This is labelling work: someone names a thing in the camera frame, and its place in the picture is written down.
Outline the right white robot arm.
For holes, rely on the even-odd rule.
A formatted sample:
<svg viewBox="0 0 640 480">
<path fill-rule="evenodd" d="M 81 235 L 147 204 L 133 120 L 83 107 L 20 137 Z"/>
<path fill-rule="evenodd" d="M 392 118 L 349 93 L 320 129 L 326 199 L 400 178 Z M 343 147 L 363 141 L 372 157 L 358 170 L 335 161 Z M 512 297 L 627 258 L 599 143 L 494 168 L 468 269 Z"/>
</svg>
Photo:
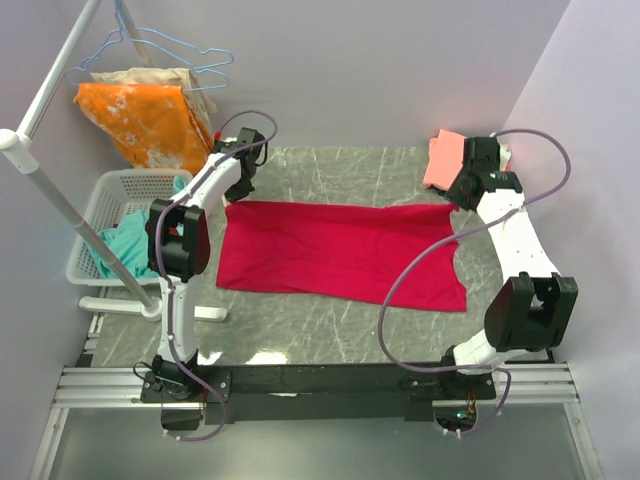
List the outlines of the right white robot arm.
<svg viewBox="0 0 640 480">
<path fill-rule="evenodd" d="M 500 168 L 500 153 L 494 137 L 465 139 L 462 168 L 447 191 L 488 227 L 503 277 L 483 329 L 452 348 L 454 365 L 439 374 L 440 390 L 452 399 L 473 388 L 473 375 L 559 346 L 578 297 L 576 280 L 561 275 L 543 249 L 526 210 L 531 200 L 517 175 Z"/>
</svg>

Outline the magenta t-shirt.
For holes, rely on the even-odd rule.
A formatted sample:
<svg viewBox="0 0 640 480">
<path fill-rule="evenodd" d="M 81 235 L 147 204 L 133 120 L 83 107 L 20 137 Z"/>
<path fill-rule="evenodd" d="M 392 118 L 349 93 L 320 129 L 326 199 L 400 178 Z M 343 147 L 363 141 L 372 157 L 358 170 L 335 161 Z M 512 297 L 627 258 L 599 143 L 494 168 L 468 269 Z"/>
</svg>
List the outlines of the magenta t-shirt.
<svg viewBox="0 0 640 480">
<path fill-rule="evenodd" d="M 452 235 L 454 209 L 238 202 L 226 210 L 216 285 L 381 304 L 420 253 Z"/>
</svg>

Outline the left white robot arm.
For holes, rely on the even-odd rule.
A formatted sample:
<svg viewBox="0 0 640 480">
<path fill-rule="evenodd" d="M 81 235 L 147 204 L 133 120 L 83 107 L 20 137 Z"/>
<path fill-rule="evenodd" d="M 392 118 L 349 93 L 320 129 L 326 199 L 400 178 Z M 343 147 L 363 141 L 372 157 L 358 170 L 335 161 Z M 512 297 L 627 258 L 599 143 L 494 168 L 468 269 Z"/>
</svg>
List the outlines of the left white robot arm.
<svg viewBox="0 0 640 480">
<path fill-rule="evenodd" d="M 168 200 L 151 204 L 147 222 L 149 267 L 159 276 L 161 334 L 155 366 L 173 364 L 164 389 L 176 401 L 193 399 L 200 388 L 188 368 L 197 356 L 195 290 L 211 255 L 207 217 L 223 199 L 253 191 L 251 180 L 269 139 L 242 128 L 231 140 L 217 139 L 204 167 Z"/>
</svg>

